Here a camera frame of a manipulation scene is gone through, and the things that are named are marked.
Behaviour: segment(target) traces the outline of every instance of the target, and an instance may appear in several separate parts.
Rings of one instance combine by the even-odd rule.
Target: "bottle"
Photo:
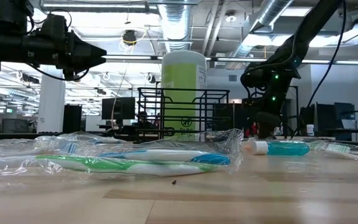
[[[314,136],[314,125],[313,124],[306,125],[306,132],[308,133],[308,136]]]
[[[254,155],[303,156],[309,145],[301,141],[252,141]]]

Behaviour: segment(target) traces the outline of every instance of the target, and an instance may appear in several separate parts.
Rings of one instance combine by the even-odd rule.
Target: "plastic wrap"
[[[358,146],[339,142],[315,141],[309,143],[314,152],[324,152],[330,157],[358,160]]]
[[[0,141],[0,176],[67,171],[174,176],[217,169],[235,171],[241,161],[240,130],[186,134],[139,145],[88,134]]]

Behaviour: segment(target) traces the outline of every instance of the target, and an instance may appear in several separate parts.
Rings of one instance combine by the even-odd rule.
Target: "wall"
[[[85,131],[105,131],[104,128],[99,128],[98,124],[106,124],[102,116],[86,116]]]
[[[325,74],[327,67],[327,65],[311,66],[313,91]],[[358,110],[358,66],[334,65],[317,91],[313,100],[313,103],[315,102],[324,104],[352,103]],[[358,127],[358,113],[356,113],[356,121]]]
[[[300,79],[294,78],[291,82],[292,86],[298,86],[298,101],[299,101],[299,111],[302,107],[307,106],[310,96],[311,96],[311,65],[304,65],[298,69],[298,73],[301,76]],[[296,115],[296,97],[291,99],[291,116]],[[290,126],[295,129],[297,126],[296,119],[291,119],[289,122]]]

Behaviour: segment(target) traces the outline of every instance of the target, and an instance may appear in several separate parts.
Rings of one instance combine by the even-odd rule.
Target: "green label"
[[[197,65],[191,63],[181,63],[175,65],[165,65],[162,68],[162,88],[197,88]],[[164,95],[169,97],[165,99],[165,118],[164,127],[173,128],[175,130],[194,131],[198,129],[198,122],[194,122],[196,110],[170,110],[169,108],[197,108],[196,105],[173,105],[173,102],[192,102],[197,97],[195,91],[170,91],[165,90]],[[169,116],[184,116],[184,118],[169,118]],[[170,119],[180,119],[181,121],[169,121]]]

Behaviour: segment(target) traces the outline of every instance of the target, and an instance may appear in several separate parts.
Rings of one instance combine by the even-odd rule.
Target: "computer monitor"
[[[2,133],[30,133],[26,119],[2,119]]]
[[[135,119],[135,98],[119,97],[116,99],[116,105],[114,106],[114,119]],[[114,100],[115,98],[102,100],[102,119],[111,119],[111,111]]]
[[[352,111],[354,111],[354,105],[351,103],[335,103],[336,109],[336,119],[351,119],[355,120],[356,116]]]
[[[334,105],[316,104],[317,127],[319,132],[337,128],[336,109]]]

